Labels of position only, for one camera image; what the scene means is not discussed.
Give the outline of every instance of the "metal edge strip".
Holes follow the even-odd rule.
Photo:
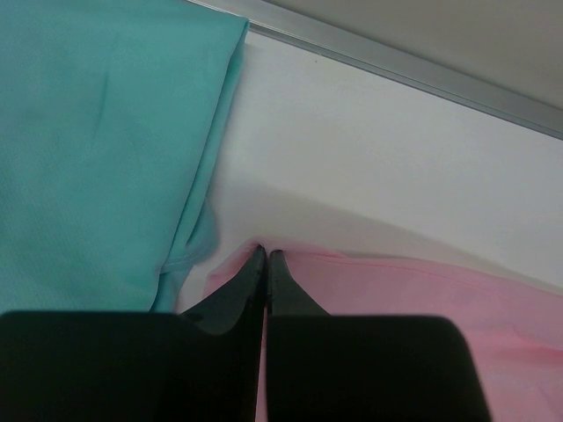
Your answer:
[[[253,32],[563,140],[563,110],[262,0],[187,0]]]

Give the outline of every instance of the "pink fabric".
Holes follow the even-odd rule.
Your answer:
[[[331,314],[432,314],[453,321],[472,350],[495,421],[563,421],[562,295],[457,266],[347,258],[266,239],[243,245],[212,272],[206,295],[232,277],[258,243],[283,249],[293,278]],[[267,420],[263,376],[260,370],[260,422]]]

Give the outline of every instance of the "black object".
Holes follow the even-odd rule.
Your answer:
[[[329,316],[261,247],[179,316],[0,317],[0,420],[252,421],[266,305],[269,422],[490,420],[453,324]]]

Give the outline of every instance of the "teal cloth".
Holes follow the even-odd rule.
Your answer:
[[[247,21],[181,0],[0,2],[0,313],[172,310]]]

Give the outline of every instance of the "towel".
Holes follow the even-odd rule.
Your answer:
[[[348,258],[274,239],[243,245],[209,275],[205,295],[232,278],[257,244],[284,250],[292,277],[333,315],[447,317],[472,351],[493,420],[563,420],[563,295],[458,266]],[[262,359],[259,422],[267,420],[264,371]]]
[[[181,0],[0,3],[0,313],[172,310],[247,21]]]

